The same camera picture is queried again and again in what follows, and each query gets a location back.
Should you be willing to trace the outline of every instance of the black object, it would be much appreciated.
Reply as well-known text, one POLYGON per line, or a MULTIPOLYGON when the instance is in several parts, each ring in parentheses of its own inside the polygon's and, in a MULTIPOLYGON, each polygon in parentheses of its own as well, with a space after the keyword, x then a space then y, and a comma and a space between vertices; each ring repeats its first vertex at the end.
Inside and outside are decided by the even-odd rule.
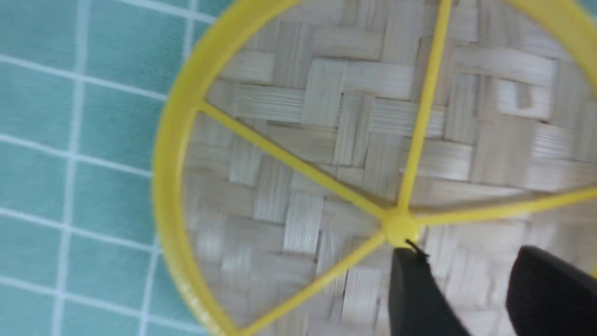
MULTIPOLYGON (((392 336, 470 336, 433 279, 427 255, 412 246, 394 250, 392 336)), ((597 280, 538 248, 519 251, 506 307, 518 336, 597 336, 597 280)))
POLYGON ((388 310, 392 336, 469 336, 418 248, 394 250, 388 310))
POLYGON ((597 280, 539 248, 518 252, 506 308, 519 336, 597 336, 597 280))

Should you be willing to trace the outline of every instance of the white grout line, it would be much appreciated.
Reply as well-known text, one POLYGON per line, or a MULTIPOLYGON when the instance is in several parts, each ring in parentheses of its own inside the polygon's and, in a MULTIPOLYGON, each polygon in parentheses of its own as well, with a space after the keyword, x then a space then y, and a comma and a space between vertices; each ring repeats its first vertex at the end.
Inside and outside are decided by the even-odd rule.
POLYGON ((55 228, 58 230, 61 230, 63 228, 62 223, 55 222, 50 219, 33 216, 28 213, 19 212, 19 211, 15 211, 15 210, 11 210, 11 209, 6 209, 3 207, 0 207, 0 215, 14 218, 14 219, 20 219, 25 222, 43 225, 45 227, 55 228))
MULTIPOLYGON (((195 12, 197 9, 197 0, 189 0, 189 9, 195 12)), ((193 49, 193 42, 195 36, 195 21, 187 18, 186 28, 184 30, 184 45, 183 45, 183 64, 189 58, 193 49)))
POLYGON ((55 222, 55 221, 52 221, 49 219, 33 216, 28 213, 23 213, 23 212, 14 211, 11 209, 6 209, 4 207, 0 207, 0 215, 6 216, 9 218, 20 219, 22 221, 26 221, 31 224, 36 224, 36 225, 40 225, 40 226, 44 226, 44 227, 51 227, 51 228, 55 228, 58 230, 65 230, 65 231, 68 231, 71 234, 74 234, 76 236, 91 238, 91 239, 95 239, 95 240, 103 242, 103 243, 122 246, 125 248, 131 248, 131 249, 145 251, 145 252, 153 252, 155 250, 155 248, 151 245, 138 243, 133 240, 112 237, 112 236, 108 236, 107 234, 96 233, 96 232, 88 231, 88 230, 81 229, 78 227, 73 227, 73 226, 65 227, 64 224, 59 223, 59 222, 55 222))
POLYGON ((90 76, 81 76, 81 77, 82 77, 81 79, 83 81, 85 81, 86 83, 89 83, 89 84, 95 84, 95 85, 99 85, 99 86, 103 86, 103 87, 107 87, 107 88, 112 88, 114 90, 120 90, 120 91, 124 91, 124 92, 128 92, 128 93, 132 93, 132 94, 137 94, 139 96, 153 98, 156 100, 161 100, 163 102, 165 102, 168 99, 168 96, 166 94, 145 90, 145 89, 133 87, 130 85, 119 84, 119 83, 115 83, 115 82, 111 82, 111 81, 101 80, 99 78, 90 77, 90 76))
POLYGON ((79 228, 74 228, 74 227, 70 227, 67 230, 70 230, 71 233, 76 234, 77 236, 95 239, 99 242, 122 246, 124 248, 145 251, 145 252, 153 252, 153 247, 151 247, 149 245, 142 244, 142 243, 137 243, 133 240, 116 238, 116 237, 108 236, 106 234, 95 233, 95 232, 91 232, 91 231, 87 231, 87 230, 83 230, 83 229, 79 229, 79 228))
MULTIPOLYGON (((76 27, 75 27, 75 73, 85 73, 87 62, 87 29, 89 26, 91 0, 79 0, 77 2, 76 27)), ((73 207, 75 198, 75 175, 76 175, 76 154, 79 149, 79 138, 81 136, 81 120, 83 103, 85 99, 85 83, 81 79, 75 80, 73 92, 73 111, 70 122, 69 157, 66 167, 66 186, 64 187, 64 230, 60 241, 58 259, 58 277, 56 282, 57 295, 52 318, 52 336, 62 334, 62 315, 64 311, 64 293, 66 292, 66 279, 68 277, 69 250, 71 226, 73 218, 73 207)))
POLYGON ((145 280, 145 290, 143 292, 143 304, 141 305, 141 321, 139 322, 139 336, 145 336, 147 333, 147 321, 149 320, 149 307, 151 305, 151 292, 153 289, 153 280, 155 278, 155 269, 158 265, 159 245, 158 238, 153 239, 153 249, 149 268, 147 270, 147 279, 145 280))
POLYGON ((0 142, 10 143, 12 145, 17 145, 17 146, 21 146, 21 147, 26 147, 26 148, 33 149, 35 151, 40 151, 45 154, 49 154, 49 155, 53 155, 53 156, 64 157, 64 158, 66 158, 68 156, 68 153, 66 151, 62 151, 60 149, 55 149, 55 148, 52 148, 52 147, 49 147, 46 145, 42 145, 41 143, 20 139, 15 136, 10 136, 10 135, 6 135, 6 134, 0 134, 0 142))
POLYGON ((192 323, 186 323, 186 322, 180 322, 180 321, 171 320, 171 319, 165 319, 163 317, 154 316, 154 315, 149 316, 149 320, 155 324, 168 326, 170 328, 175 328, 175 329, 179 329, 182 331, 195 332, 198 334, 205 332, 205 328, 202 328, 199 325, 194 325, 192 323))
POLYGON ((82 304, 83 306, 99 308, 99 309, 111 311, 113 313, 118 313, 118 314, 124 315, 124 316, 131 316, 131 317, 136 317, 136 318, 139 318, 141 316, 141 313, 138 310, 136 310, 134 308, 129 308, 126 306, 121 306, 119 304, 105 302, 102 300, 88 298, 88 297, 84 297, 82 295, 71 294, 71 293, 66 293, 64 296, 66 297, 66 299, 68 301, 82 304))
MULTIPOLYGON (((35 283, 27 282, 24 280, 15 279, 12 277, 7 276, 0 276, 0 285, 18 288, 24 291, 29 291, 37 294, 42 295, 50 295, 50 296, 58 296, 58 291, 51 287, 37 285, 35 283)), ((112 313, 117 313, 125 316, 131 316, 136 318, 141 318, 143 313, 130 307, 121 306, 119 304, 114 304, 110 302, 106 302, 103 300, 98 300, 90 297, 85 297, 83 295, 73 294, 73 293, 64 293, 64 298, 68 301, 78 303, 82 306, 87 307, 94 307, 106 311, 111 311, 112 313)), ((194 325, 192 323, 182 322, 179 320, 169 319, 166 317, 160 317, 155 315, 148 315, 148 321, 168 326, 173 329, 178 329, 181 331, 189 331, 189 332, 204 332, 205 329, 201 326, 194 325)))
POLYGON ((150 172, 148 170, 143 170, 143 169, 127 166, 126 164, 106 161, 106 160, 102 160, 101 158, 90 157, 87 155, 77 155, 76 159, 81 162, 90 163, 90 164, 94 164, 96 166, 110 168, 113 170, 118 170, 120 172, 130 173, 133 175, 138 175, 138 176, 141 176, 144 178, 151 178, 153 175, 152 172, 150 172))
POLYGON ((63 151, 60 149, 55 149, 41 143, 20 139, 14 136, 0 134, 0 142, 10 143, 12 145, 22 146, 29 149, 33 149, 35 151, 43 152, 45 154, 58 156, 62 158, 72 159, 75 161, 81 161, 89 164, 93 164, 95 166, 101 166, 105 168, 110 168, 113 170, 118 170, 120 172, 131 173, 135 175, 139 175, 144 178, 151 178, 152 172, 149 170, 139 169, 136 167, 127 166, 126 164, 116 163, 112 161, 107 161, 101 158, 90 157, 87 155, 81 154, 73 154, 71 152, 63 151))
POLYGON ((137 7, 143 7, 150 10, 158 11, 160 13, 175 15, 175 16, 182 16, 188 19, 194 19, 197 21, 213 24, 216 22, 217 18, 213 16, 209 16, 206 14, 202 14, 196 11, 187 10, 185 8, 176 7, 173 5, 168 5, 163 2, 158 2, 154 0, 118 0, 125 4, 134 5, 137 7))
POLYGON ((153 91, 149 91, 149 90, 144 90, 142 88, 133 87, 130 85, 125 85, 125 84, 119 84, 119 83, 115 83, 115 82, 111 82, 111 81, 107 81, 107 80, 101 80, 99 78, 82 75, 82 73, 77 74, 77 73, 71 72, 71 71, 55 69, 55 68, 51 68, 49 66, 40 65, 37 63, 29 62, 29 61, 22 60, 22 59, 17 59, 15 57, 3 55, 3 54, 0 54, 0 62, 17 65, 22 68, 36 70, 36 71, 43 72, 43 73, 50 74, 50 75, 56 75, 56 76, 60 76, 60 77, 69 78, 69 79, 72 79, 75 81, 83 81, 83 82, 89 83, 89 84, 95 84, 95 85, 99 85, 102 87, 112 88, 114 90, 120 90, 120 91, 124 91, 124 92, 128 92, 128 93, 132 93, 132 94, 137 94, 139 96, 144 96, 144 97, 148 97, 148 98, 152 98, 152 99, 156 99, 156 100, 161 100, 164 102, 168 99, 168 96, 166 94, 157 93, 157 92, 153 92, 153 91))
POLYGON ((13 279, 10 277, 0 276, 0 285, 15 287, 19 289, 23 289, 25 291, 37 293, 37 294, 44 294, 44 295, 56 295, 56 290, 45 287, 39 286, 34 283, 25 282, 17 279, 13 279))

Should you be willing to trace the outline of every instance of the yellow spoke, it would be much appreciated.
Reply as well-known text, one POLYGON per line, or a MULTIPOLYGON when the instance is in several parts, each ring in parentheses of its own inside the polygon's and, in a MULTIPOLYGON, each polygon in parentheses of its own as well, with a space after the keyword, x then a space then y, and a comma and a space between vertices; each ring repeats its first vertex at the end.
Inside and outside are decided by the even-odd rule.
POLYGON ((410 198, 413 193, 414 180, 417 177, 418 163, 421 160, 423 151, 423 142, 425 141, 425 132, 429 123, 429 114, 435 95, 435 88, 438 84, 439 70, 441 68, 442 56, 444 54, 444 44, 446 34, 448 33, 448 23, 450 22, 450 11, 452 9, 452 0, 442 0, 439 5, 438 20, 435 23, 435 35, 431 44, 431 53, 429 63, 427 64, 427 74, 421 95, 421 104, 418 107, 417 122, 413 131, 413 141, 411 142, 410 152, 408 153, 407 167, 402 178, 400 194, 398 196, 398 210, 407 211, 410 198))
POLYGON ((300 304, 308 300, 310 297, 317 294, 317 292, 324 289, 334 279, 338 278, 339 276, 342 276, 344 272, 346 272, 349 268, 353 267, 358 262, 363 260, 363 258, 365 258, 373 251, 375 251, 377 248, 379 248, 381 244, 383 244, 385 241, 386 239, 384 238, 383 233, 378 233, 375 236, 371 237, 369 240, 363 243, 363 245, 360 245, 359 248, 354 250, 352 253, 348 254, 346 258, 338 262, 334 267, 330 268, 324 274, 320 275, 309 286, 303 288, 301 291, 294 294, 290 299, 275 307, 274 309, 257 319, 255 322, 253 322, 246 329, 241 331, 241 335, 253 335, 259 330, 268 326, 273 321, 282 317, 282 315, 298 307, 300 304))
POLYGON ((338 196, 343 197, 345 200, 353 203, 357 207, 360 207, 364 211, 372 214, 376 218, 381 218, 386 214, 386 211, 379 205, 375 204, 374 202, 370 201, 369 199, 355 192, 354 190, 348 188, 342 183, 336 181, 335 179, 329 177, 326 173, 313 167, 309 163, 306 163, 300 158, 294 156, 286 149, 283 149, 282 147, 273 143, 268 138, 243 125, 240 121, 222 112, 212 104, 204 102, 199 109, 200 111, 206 113, 210 117, 220 122, 222 125, 231 129, 238 136, 249 141, 256 147, 261 148, 261 150, 268 153, 272 157, 275 157, 278 160, 285 163, 286 165, 292 167, 293 169, 296 169, 296 171, 307 176, 308 178, 317 182, 321 186, 329 189, 338 196))
POLYGON ((597 187, 573 191, 554 196, 547 196, 533 201, 482 207, 480 209, 459 210, 438 213, 436 215, 417 216, 420 225, 445 225, 459 222, 477 222, 490 219, 511 217, 525 213, 541 212, 556 207, 588 201, 597 197, 597 187))

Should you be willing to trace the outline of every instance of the woven bamboo mat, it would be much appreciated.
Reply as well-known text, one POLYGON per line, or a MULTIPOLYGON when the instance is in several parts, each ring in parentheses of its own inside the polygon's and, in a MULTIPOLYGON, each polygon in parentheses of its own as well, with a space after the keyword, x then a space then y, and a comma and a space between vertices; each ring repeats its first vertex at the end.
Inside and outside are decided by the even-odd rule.
MULTIPOLYGON (((208 100, 381 203, 396 201, 437 0, 307 0, 254 35, 208 100)), ((455 0, 414 205, 518 200, 597 182, 597 100, 566 51, 498 0, 455 0)), ((186 159, 190 244, 241 326, 366 237, 368 214, 200 114, 186 159)), ((504 310, 520 245, 584 270, 597 202, 423 233, 433 273, 476 336, 504 310)), ((384 246, 261 335, 388 335, 384 246)))

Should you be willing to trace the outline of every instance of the tiled floor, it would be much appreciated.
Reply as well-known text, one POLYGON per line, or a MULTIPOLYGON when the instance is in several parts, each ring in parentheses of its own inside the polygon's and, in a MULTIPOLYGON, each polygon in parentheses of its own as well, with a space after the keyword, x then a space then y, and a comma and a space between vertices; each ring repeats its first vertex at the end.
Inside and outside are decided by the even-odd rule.
POLYGON ((229 0, 5 0, 0 335, 201 335, 161 258, 152 148, 229 0))

